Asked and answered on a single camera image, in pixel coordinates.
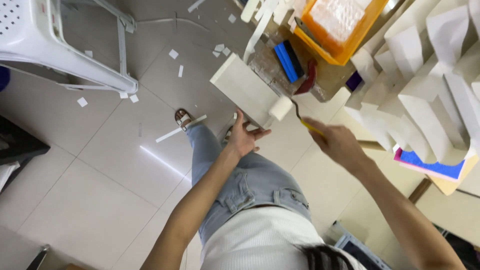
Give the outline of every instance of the light blue jeans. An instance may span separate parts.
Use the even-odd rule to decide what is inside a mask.
[[[223,147],[202,124],[190,126],[187,136],[193,148],[194,186]],[[202,245],[236,213],[258,205],[284,207],[311,220],[308,202],[295,179],[275,163],[250,152],[240,159],[202,222],[198,230]]]

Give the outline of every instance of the tiled floor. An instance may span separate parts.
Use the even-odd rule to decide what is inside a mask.
[[[35,158],[0,196],[0,226],[28,239],[49,243],[60,257],[95,269],[137,269],[160,234],[169,214],[191,187],[192,150],[178,133],[173,114],[185,108],[219,138],[231,125],[234,104],[211,83],[226,59],[212,49],[224,43],[241,53],[252,34],[229,0],[209,0],[192,13],[192,0],[119,0],[137,20],[190,18],[190,24],[139,24],[127,34],[129,72],[139,79],[139,102],[118,93],[69,91],[55,84],[12,73],[11,85],[0,93],[0,114],[44,140],[52,149]],[[234,24],[228,16],[234,14]],[[94,58],[118,67],[116,20],[101,8],[79,6],[66,12],[66,38]],[[177,59],[168,53],[175,49]],[[183,77],[178,68],[184,66]],[[84,97],[88,105],[80,107]],[[345,124],[361,139],[372,139],[342,106],[345,89],[321,104],[299,97],[300,112],[324,122]],[[260,153],[291,172],[303,188],[320,234],[334,220],[351,230],[374,252],[396,266],[398,244],[365,189],[334,164],[313,143],[295,112],[272,126],[259,141]],[[368,151],[390,180],[409,195],[422,175],[397,166],[392,155]],[[198,236],[188,246],[181,269],[200,267]]]

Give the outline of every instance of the belt loop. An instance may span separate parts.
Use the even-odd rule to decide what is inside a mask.
[[[232,200],[231,199],[225,199],[225,203],[227,204],[228,208],[230,209],[230,212],[232,212],[232,214],[237,211],[237,207],[235,206],[235,204],[233,204]]]
[[[279,196],[279,191],[278,190],[275,190],[273,192],[273,203],[275,204],[280,204],[280,196]]]

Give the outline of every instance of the woman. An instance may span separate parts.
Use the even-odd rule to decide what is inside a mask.
[[[356,270],[352,256],[324,244],[310,220],[309,206],[293,177],[254,153],[270,130],[247,131],[243,114],[225,147],[204,125],[190,125],[184,110],[175,120],[193,147],[192,189],[178,203],[143,270],[178,270],[198,231],[203,270]],[[320,149],[355,176],[373,197],[413,265],[420,270],[464,270],[432,223],[382,174],[344,126],[304,118],[322,131],[310,132]]]

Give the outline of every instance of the workbench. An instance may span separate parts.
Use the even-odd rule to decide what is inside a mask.
[[[240,0],[233,1],[243,10],[243,3]],[[375,21],[359,48],[392,17],[403,2],[404,0],[389,0],[382,14]],[[264,36],[261,38],[261,40],[266,40],[263,49],[252,54],[248,62],[248,66],[250,66],[272,90],[278,94],[288,96],[291,96],[298,89],[304,79],[300,78],[294,83],[290,83],[280,60],[275,54],[274,47],[284,40],[289,39],[305,73],[308,72],[308,60],[314,57],[313,54],[309,53],[304,47],[303,41],[290,32],[288,19],[291,14],[292,11],[287,13],[281,25],[277,25],[273,22],[273,19],[270,19],[264,31]],[[253,17],[252,21],[255,25],[258,24]],[[328,102],[341,87],[346,86],[347,80],[355,73],[356,69],[351,61],[348,61],[345,66],[338,66],[329,64],[320,57],[316,58],[316,60],[318,63],[317,77],[315,85],[310,92],[319,102]]]

